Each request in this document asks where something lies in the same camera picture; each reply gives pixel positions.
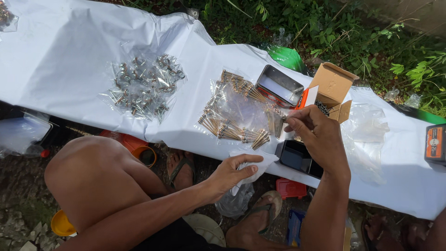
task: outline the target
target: orange bucket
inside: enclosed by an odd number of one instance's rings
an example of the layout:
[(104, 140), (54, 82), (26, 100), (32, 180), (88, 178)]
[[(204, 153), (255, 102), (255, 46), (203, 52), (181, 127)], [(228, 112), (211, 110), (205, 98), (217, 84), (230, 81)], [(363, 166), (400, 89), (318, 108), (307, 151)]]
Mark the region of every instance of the orange bucket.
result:
[(132, 155), (139, 159), (148, 168), (151, 168), (157, 161), (157, 154), (148, 146), (140, 146), (133, 150)]
[(76, 233), (76, 229), (68, 220), (68, 217), (59, 210), (51, 220), (51, 230), (59, 236), (68, 236)]

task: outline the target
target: white cloth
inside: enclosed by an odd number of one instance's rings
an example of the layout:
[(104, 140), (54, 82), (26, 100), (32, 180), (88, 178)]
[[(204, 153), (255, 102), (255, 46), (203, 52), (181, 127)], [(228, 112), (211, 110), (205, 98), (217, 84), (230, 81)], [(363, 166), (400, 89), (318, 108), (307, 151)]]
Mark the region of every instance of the white cloth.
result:
[[(252, 46), (216, 46), (198, 20), (182, 13), (157, 17), (85, 0), (14, 0), (10, 9), (20, 20), (17, 32), (1, 34), (0, 100), (215, 159), (224, 159), (241, 147), (224, 140), (217, 144), (197, 125), (211, 97), (210, 79), (219, 78), (223, 67), (239, 68), (257, 79), (264, 66), (271, 64), (304, 87), (312, 80)], [(161, 125), (128, 119), (97, 98), (112, 84), (106, 63), (142, 50), (177, 56), (187, 75)], [(429, 123), (400, 114), (370, 89), (352, 88), (349, 99), (382, 108), (390, 128), (381, 153), (387, 183), (367, 184), (353, 174), (350, 198), (434, 219), (446, 206), (446, 169), (423, 159)], [(260, 150), (272, 154), (279, 141), (272, 138)], [(318, 179), (277, 163), (266, 172), (312, 187), (319, 184)]]
[(248, 149), (237, 149), (237, 150), (233, 150), (229, 153), (230, 157), (233, 156), (237, 156), (240, 154), (252, 154), (252, 155), (260, 155), (263, 157), (263, 161), (261, 162), (245, 162), (239, 165), (239, 167), (237, 168), (237, 170), (242, 170), (243, 168), (249, 166), (249, 165), (256, 165), (258, 167), (257, 172), (246, 179), (241, 180), (239, 183), (237, 183), (237, 185), (235, 185), (235, 187), (231, 188), (231, 194), (233, 196), (235, 196), (237, 194), (237, 192), (240, 189), (240, 186), (242, 184), (247, 184), (247, 183), (252, 183), (254, 181), (256, 181), (260, 176), (262, 176), (262, 174), (265, 173), (266, 169), (274, 162), (274, 161), (278, 161), (279, 158), (277, 156), (275, 156), (274, 154), (269, 154), (266, 153), (262, 150), (256, 150), (254, 151), (252, 148), (248, 148)]

